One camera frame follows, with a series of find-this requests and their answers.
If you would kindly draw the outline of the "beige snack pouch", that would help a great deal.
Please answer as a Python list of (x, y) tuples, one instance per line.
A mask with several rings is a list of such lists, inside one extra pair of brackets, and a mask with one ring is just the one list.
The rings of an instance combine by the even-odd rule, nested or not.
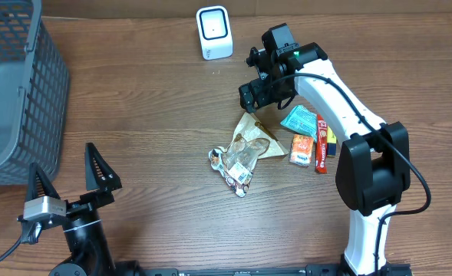
[(231, 143), (223, 148), (232, 163), (256, 165), (258, 159), (285, 156), (288, 150), (252, 113), (244, 113), (233, 131)]

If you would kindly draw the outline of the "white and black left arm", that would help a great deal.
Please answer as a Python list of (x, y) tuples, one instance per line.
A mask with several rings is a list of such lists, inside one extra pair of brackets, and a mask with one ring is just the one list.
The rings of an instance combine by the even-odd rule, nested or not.
[(61, 226), (71, 255), (51, 275), (143, 275), (137, 261), (113, 260), (97, 211), (114, 202), (119, 176), (93, 143), (85, 145), (84, 162), (87, 193), (74, 202), (61, 199), (40, 165), (30, 165), (20, 242), (34, 245), (42, 231)]

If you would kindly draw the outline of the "red snack stick packet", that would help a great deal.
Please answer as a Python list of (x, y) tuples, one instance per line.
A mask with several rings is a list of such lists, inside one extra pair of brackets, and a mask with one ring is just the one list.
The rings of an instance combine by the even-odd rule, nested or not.
[(317, 115), (317, 143), (315, 154), (315, 171), (317, 173), (326, 174), (326, 156), (327, 156), (327, 136), (328, 125), (320, 114)]

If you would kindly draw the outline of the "teal plastic packet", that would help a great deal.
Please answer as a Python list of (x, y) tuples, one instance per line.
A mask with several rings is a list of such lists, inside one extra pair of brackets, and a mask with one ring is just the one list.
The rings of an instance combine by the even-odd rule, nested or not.
[(295, 133), (310, 136), (315, 142), (317, 141), (317, 115), (303, 105), (295, 106), (281, 122), (281, 125)]

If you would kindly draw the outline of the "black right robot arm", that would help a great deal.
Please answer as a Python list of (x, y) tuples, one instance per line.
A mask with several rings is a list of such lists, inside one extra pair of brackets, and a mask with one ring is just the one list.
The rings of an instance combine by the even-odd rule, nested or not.
[(262, 35), (264, 48), (251, 48), (246, 63), (259, 76), (239, 87), (248, 113), (276, 103), (285, 108), (304, 97), (332, 128), (340, 144), (335, 184), (350, 210), (348, 245), (339, 264), (311, 264), (308, 275), (409, 275), (408, 264), (384, 256), (389, 214), (409, 188), (408, 133), (370, 111), (337, 75), (316, 43), (301, 46), (287, 24)]

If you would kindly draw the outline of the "grey plastic mesh basket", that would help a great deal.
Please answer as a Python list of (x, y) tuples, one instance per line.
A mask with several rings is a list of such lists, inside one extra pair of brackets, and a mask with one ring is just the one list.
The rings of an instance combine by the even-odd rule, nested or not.
[(26, 184), (31, 163), (49, 179), (60, 167), (70, 74), (41, 13), (0, 1), (0, 186)]

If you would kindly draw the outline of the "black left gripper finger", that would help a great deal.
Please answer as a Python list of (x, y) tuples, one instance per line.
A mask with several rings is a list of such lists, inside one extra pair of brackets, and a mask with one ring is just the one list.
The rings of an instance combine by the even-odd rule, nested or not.
[(93, 143), (86, 143), (84, 152), (86, 190), (112, 192), (122, 188), (118, 174), (107, 164)]
[(31, 163), (29, 166), (28, 188), (25, 202), (42, 196), (49, 196), (55, 199), (61, 198), (45, 174), (45, 171), (37, 163)]

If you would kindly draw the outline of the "yellow highlighter pen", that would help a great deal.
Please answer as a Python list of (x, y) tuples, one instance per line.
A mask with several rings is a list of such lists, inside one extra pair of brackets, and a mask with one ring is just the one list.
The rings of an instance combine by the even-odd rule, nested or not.
[(327, 134), (327, 156), (336, 156), (337, 138), (330, 127)]

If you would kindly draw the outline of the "orange small snack box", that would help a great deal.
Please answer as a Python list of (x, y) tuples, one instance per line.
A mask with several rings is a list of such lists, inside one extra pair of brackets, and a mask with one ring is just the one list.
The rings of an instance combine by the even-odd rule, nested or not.
[(292, 139), (289, 162), (309, 167), (312, 160), (314, 139), (310, 136), (295, 134)]

